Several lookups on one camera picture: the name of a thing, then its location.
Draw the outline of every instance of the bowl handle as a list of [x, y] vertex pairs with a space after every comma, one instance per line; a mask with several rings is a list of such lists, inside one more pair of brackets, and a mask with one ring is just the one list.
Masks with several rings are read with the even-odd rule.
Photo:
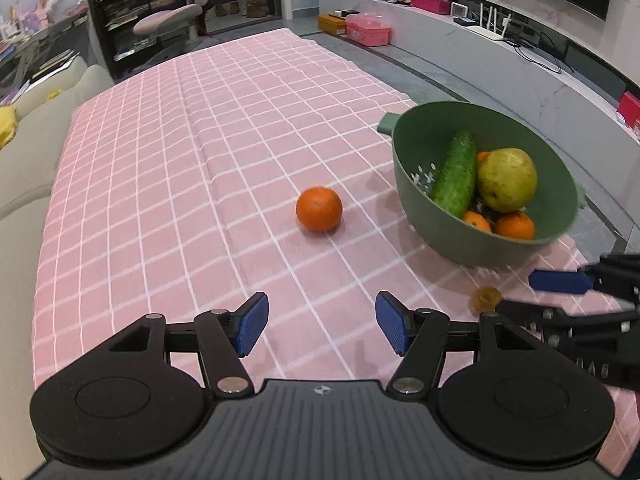
[[400, 115], [387, 112], [378, 123], [378, 133], [392, 137], [399, 118]]
[[578, 190], [578, 208], [580, 209], [584, 209], [585, 207], [587, 207], [587, 195], [584, 192], [584, 188], [578, 184], [577, 182], [575, 183], [575, 187]]

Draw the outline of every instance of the cucumber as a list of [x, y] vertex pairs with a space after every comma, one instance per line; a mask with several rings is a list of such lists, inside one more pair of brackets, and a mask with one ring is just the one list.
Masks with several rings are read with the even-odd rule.
[[457, 218], [465, 215], [476, 188], [477, 153], [476, 140], [468, 131], [456, 133], [431, 192], [431, 199]]

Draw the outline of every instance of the floor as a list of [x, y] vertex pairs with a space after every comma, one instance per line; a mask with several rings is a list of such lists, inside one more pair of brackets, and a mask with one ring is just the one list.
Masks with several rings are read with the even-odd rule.
[[253, 22], [263, 20], [264, 18], [248, 18], [243, 13], [244, 3], [241, 2], [241, 12], [236, 14], [227, 14], [226, 16], [216, 16], [215, 9], [210, 9], [206, 14], [207, 32], [209, 34], [215, 34], [218, 30], [223, 30], [230, 27], [241, 27], [242, 25], [249, 25]]
[[[418, 104], [440, 100], [466, 100], [493, 108], [520, 122], [525, 122], [484, 92], [443, 69], [394, 46], [364, 48], [347, 40], [319, 32], [316, 18], [300, 18], [287, 22], [273, 20], [236, 28], [207, 38], [199, 48], [207, 48], [252, 34], [290, 28], [297, 35], [316, 41], [339, 56], [353, 61], [359, 68], [381, 81], [408, 94]], [[547, 142], [564, 160], [574, 179], [588, 198], [588, 206], [578, 213], [569, 232], [580, 252], [589, 261], [610, 252], [640, 253], [640, 229], [626, 212], [567, 153], [548, 139]]]

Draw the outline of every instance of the green bowl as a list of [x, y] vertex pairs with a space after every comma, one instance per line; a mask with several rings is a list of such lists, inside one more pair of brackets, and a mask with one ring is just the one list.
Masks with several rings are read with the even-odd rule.
[[[514, 240], [480, 231], [450, 215], [418, 188], [412, 174], [444, 164], [451, 139], [463, 128], [479, 151], [520, 148], [538, 170], [538, 190], [527, 205], [536, 224], [535, 240]], [[505, 267], [524, 263], [542, 247], [565, 234], [584, 202], [556, 152], [523, 124], [478, 105], [448, 101], [419, 105], [403, 115], [386, 114], [378, 131], [391, 135], [396, 186], [406, 215], [422, 238], [440, 254], [464, 266]]]

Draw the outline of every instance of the yellow pillow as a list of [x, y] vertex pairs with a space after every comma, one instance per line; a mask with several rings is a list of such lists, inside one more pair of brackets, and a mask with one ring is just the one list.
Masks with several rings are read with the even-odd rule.
[[18, 121], [15, 117], [15, 106], [0, 107], [0, 150], [14, 138]]

